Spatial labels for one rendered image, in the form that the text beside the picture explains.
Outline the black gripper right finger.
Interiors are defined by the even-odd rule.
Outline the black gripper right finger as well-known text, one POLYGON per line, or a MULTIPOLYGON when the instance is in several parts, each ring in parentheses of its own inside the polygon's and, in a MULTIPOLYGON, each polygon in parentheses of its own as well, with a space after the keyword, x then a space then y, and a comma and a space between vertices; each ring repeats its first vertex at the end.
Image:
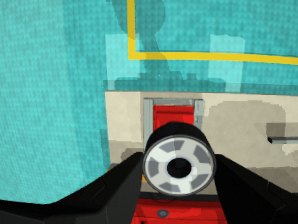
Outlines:
POLYGON ((227 224, 298 224, 298 196, 223 155, 214 155, 218 200, 227 224))

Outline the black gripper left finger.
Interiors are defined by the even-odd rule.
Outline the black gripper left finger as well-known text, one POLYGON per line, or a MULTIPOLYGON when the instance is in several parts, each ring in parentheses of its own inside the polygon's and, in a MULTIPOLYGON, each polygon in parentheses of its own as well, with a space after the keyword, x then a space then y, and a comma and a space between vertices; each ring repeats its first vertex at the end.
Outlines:
POLYGON ((144 153, 114 165, 93 183, 52 204, 0 200, 0 224, 132 224, 144 153))

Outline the black tyre with grey wheel rim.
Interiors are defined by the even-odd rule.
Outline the black tyre with grey wheel rim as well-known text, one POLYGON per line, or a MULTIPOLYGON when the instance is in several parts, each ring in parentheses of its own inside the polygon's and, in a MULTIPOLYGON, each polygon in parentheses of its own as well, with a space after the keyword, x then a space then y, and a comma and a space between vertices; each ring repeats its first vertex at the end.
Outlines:
POLYGON ((212 183, 217 160, 212 145, 196 125, 173 121, 158 127, 146 143, 142 173, 146 183, 165 196, 192 196, 212 183), (185 167, 170 161, 186 159, 185 167))

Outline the yellow rectangular outline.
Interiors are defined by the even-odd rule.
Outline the yellow rectangular outline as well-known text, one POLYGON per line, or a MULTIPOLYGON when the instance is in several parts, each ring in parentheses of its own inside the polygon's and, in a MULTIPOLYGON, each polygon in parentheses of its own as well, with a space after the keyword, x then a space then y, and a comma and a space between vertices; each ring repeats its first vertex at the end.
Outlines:
POLYGON ((136 15, 136 2, 126 0, 128 3, 128 60, 238 60, 261 61, 261 63, 279 63, 298 65, 298 57, 249 55, 249 53, 225 52, 136 52, 134 44, 134 15, 136 15))

